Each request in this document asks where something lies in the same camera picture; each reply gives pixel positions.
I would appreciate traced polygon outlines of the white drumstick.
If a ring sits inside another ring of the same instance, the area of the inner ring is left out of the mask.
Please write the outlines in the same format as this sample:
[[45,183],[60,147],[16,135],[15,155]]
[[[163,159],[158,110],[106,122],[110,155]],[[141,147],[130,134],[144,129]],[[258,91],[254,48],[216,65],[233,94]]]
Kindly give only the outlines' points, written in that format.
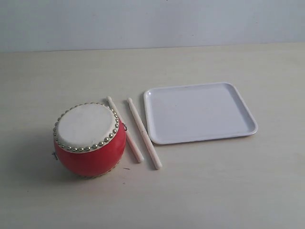
[[157,170],[159,170],[159,169],[162,168],[163,165],[162,165],[162,163],[161,163],[161,161],[160,161],[160,159],[159,159],[159,157],[158,157],[158,155],[156,153],[156,150],[155,150],[155,148],[154,148],[154,146],[153,146],[153,144],[152,144],[152,142],[151,142],[151,140],[150,140],[150,138],[148,136],[148,133],[147,133],[147,131],[146,131],[145,127],[144,127],[144,124],[143,124],[143,122],[142,122],[142,120],[141,120],[141,118],[139,116],[139,113],[138,113],[135,105],[133,104],[132,98],[128,98],[127,102],[128,102],[129,108],[131,110],[131,113],[132,113],[132,115],[134,117],[134,120],[135,120],[135,122],[137,124],[137,127],[139,129],[139,132],[140,132],[140,134],[142,136],[142,139],[143,139],[143,141],[144,141],[144,143],[146,145],[148,153],[149,153],[149,155],[150,155],[150,157],[152,159],[152,162],[153,162],[155,168]]
[[129,144],[129,146],[130,146],[130,148],[131,148],[131,150],[132,150],[132,152],[133,152],[133,154],[134,154],[134,156],[135,156],[137,162],[138,162],[138,163],[142,163],[142,162],[144,161],[144,157],[143,157],[142,153],[140,152],[140,150],[139,150],[139,148],[138,148],[136,142],[133,140],[133,138],[132,138],[132,136],[131,136],[129,130],[127,129],[126,123],[125,123],[125,121],[123,120],[121,114],[119,113],[119,111],[118,111],[118,109],[117,109],[115,103],[113,102],[113,100],[112,100],[112,98],[111,98],[110,96],[107,96],[106,99],[107,99],[107,101],[108,101],[110,107],[116,112],[116,114],[118,115],[119,119],[121,120],[121,122],[122,122],[122,123],[124,124],[124,126],[125,126],[125,129],[126,129],[126,130],[125,130],[125,132],[126,132],[126,139],[127,139],[127,142],[128,142],[128,144]]

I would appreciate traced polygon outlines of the red small drum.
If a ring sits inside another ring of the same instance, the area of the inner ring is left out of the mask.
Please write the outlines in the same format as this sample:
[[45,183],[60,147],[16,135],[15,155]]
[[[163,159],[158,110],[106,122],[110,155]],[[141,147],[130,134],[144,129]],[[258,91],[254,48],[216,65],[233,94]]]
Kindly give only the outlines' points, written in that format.
[[99,177],[119,163],[126,145],[126,127],[114,109],[85,103],[66,110],[53,128],[54,154],[71,172]]

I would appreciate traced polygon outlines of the white rectangular plastic tray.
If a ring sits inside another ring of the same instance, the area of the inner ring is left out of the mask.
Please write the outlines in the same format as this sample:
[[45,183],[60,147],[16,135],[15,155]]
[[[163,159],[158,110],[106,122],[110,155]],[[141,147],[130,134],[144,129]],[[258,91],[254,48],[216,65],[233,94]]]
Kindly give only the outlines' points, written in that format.
[[152,88],[143,101],[148,135],[159,145],[244,137],[258,130],[231,83]]

